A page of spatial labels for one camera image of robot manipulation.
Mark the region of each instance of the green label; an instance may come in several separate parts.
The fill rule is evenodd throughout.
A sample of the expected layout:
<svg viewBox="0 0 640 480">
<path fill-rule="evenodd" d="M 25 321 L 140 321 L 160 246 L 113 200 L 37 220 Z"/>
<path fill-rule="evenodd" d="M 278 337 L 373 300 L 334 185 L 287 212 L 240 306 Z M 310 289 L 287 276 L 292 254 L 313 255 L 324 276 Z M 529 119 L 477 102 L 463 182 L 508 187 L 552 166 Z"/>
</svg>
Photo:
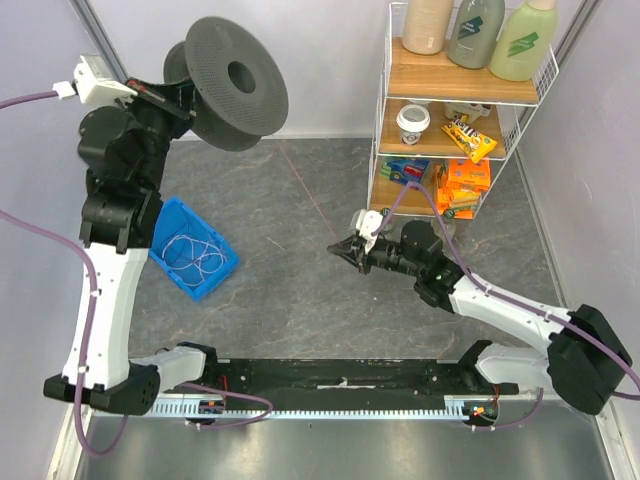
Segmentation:
<svg viewBox="0 0 640 480">
<path fill-rule="evenodd" d="M 458 30 L 458 40 L 462 40 L 463 38 L 470 37 L 471 35 L 475 35 L 480 32 L 480 25 L 484 22 L 482 18 L 476 17 L 472 18 L 467 22 L 463 22 L 460 25 L 460 30 Z"/>
<path fill-rule="evenodd" d="M 538 34 L 536 32 L 533 32 L 526 37 L 514 40 L 509 44 L 509 53 L 507 54 L 507 56 L 513 57 L 515 55 L 520 55 L 527 50 L 531 50 L 536 46 L 536 40 L 538 40 L 539 38 L 540 37 L 538 36 Z"/>
</svg>

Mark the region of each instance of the blue plastic bin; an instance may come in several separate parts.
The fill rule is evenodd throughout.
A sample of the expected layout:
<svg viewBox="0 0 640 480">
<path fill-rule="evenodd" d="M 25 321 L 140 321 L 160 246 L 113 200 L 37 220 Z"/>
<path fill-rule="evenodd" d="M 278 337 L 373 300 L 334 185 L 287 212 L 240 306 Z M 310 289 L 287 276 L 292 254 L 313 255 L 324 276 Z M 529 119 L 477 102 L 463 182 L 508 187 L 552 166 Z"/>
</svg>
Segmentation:
<svg viewBox="0 0 640 480">
<path fill-rule="evenodd" d="M 240 262 L 225 239 L 178 197 L 162 207 L 149 255 L 195 301 L 216 288 Z"/>
</svg>

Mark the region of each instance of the beige bottle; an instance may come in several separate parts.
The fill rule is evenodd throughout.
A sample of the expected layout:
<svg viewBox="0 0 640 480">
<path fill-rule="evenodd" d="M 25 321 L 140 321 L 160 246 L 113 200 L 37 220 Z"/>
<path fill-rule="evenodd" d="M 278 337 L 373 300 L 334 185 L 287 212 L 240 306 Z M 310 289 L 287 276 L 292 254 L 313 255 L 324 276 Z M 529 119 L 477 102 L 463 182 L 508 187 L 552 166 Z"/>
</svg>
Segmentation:
<svg viewBox="0 0 640 480">
<path fill-rule="evenodd" d="M 454 0 L 409 0 L 402 46 L 420 55 L 434 55 L 444 47 Z"/>
</svg>

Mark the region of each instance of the white metal shelf frame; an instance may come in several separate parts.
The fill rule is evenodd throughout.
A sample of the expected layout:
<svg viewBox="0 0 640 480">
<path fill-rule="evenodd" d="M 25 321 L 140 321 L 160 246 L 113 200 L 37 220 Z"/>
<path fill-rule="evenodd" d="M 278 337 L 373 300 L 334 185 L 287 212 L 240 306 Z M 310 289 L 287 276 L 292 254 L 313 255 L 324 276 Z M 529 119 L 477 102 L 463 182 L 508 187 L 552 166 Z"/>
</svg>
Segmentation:
<svg viewBox="0 0 640 480">
<path fill-rule="evenodd" d="M 505 145 L 506 155 L 502 158 L 494 158 L 491 161 L 492 168 L 495 169 L 499 164 L 499 170 L 497 173 L 492 173 L 493 181 L 491 184 L 491 188 L 489 191 L 485 192 L 482 196 L 482 199 L 478 205 L 478 209 L 476 210 L 476 215 L 480 211 L 484 200 L 487 195 L 491 192 L 491 189 L 495 185 L 498 177 L 502 173 L 502 170 L 506 166 L 507 161 L 511 158 L 513 153 L 515 152 L 520 140 L 522 139 L 527 127 L 529 126 L 531 120 L 535 116 L 538 108 L 544 101 L 547 93 L 553 86 L 555 80 L 558 77 L 560 69 L 558 67 L 558 63 L 556 61 L 555 55 L 553 53 L 553 49 L 550 47 L 547 55 L 544 60 L 540 64 L 536 74 L 533 77 L 533 83 L 536 89 L 536 93 L 538 94 L 538 103 L 536 104 L 526 104 L 526 103 L 505 103 L 505 102 L 487 102 L 483 99 L 478 99 L 477 101 L 469 101 L 469 100 L 460 100 L 456 98 L 452 99 L 443 99 L 443 98 L 427 98 L 427 97 L 403 97 L 403 96 L 390 96 L 389 92 L 389 82 L 391 79 L 391 65 L 393 63 L 393 47 L 392 42 L 394 37 L 402 36 L 404 31 L 404 23 L 407 15 L 407 7 L 408 3 L 404 2 L 392 2 L 389 4 L 389 17 L 387 21 L 387 30 L 386 30 L 386 38 L 385 38 L 385 51 L 384 51 L 384 62 L 382 72 L 380 74 L 380 85 L 378 89 L 378 98 L 377 98 L 377 107 L 376 107 L 376 121 L 375 121 L 375 135 L 372 142 L 371 155 L 369 159 L 369 179 L 368 179 L 368 189 L 367 189 L 367 205 L 371 203 L 371 196 L 373 194 L 373 186 L 375 176 L 377 174 L 378 169 L 378 160 L 379 157 L 422 157 L 422 158 L 433 158 L 446 160 L 449 158 L 466 158 L 465 155 L 460 152 L 459 156 L 442 156 L 442 155 L 423 155 L 423 154 L 406 154 L 406 153 L 380 153 L 380 140 L 382 137 L 382 129 L 384 126 L 384 115 L 385 109 L 387 105 L 388 98 L 394 99 L 405 99 L 405 100 L 429 100 L 432 102 L 454 102 L 454 103 L 483 103 L 495 105 L 498 111 L 498 117 L 500 120 L 500 130 L 502 132 L 502 138 Z M 505 19 L 510 16 L 513 9 L 507 9 L 505 14 Z M 447 31 L 447 39 L 451 38 L 451 34 L 453 32 L 453 27 L 455 25 L 455 19 L 458 14 L 458 7 L 454 7 L 453 14 L 451 15 L 451 20 L 449 22 L 449 27 Z M 527 110 L 531 110 L 531 115 L 523 115 Z"/>
</svg>

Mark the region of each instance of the gray bottle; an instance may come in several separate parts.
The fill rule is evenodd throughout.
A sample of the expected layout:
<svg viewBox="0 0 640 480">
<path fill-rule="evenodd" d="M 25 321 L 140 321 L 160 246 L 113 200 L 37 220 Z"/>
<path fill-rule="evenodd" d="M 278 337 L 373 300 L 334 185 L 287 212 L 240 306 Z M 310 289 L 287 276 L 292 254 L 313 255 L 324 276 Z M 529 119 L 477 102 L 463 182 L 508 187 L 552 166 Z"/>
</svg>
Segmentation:
<svg viewBox="0 0 640 480">
<path fill-rule="evenodd" d="M 449 58 L 465 68 L 483 68 L 491 60 L 504 20 L 504 0 L 464 0 L 449 44 Z"/>
</svg>

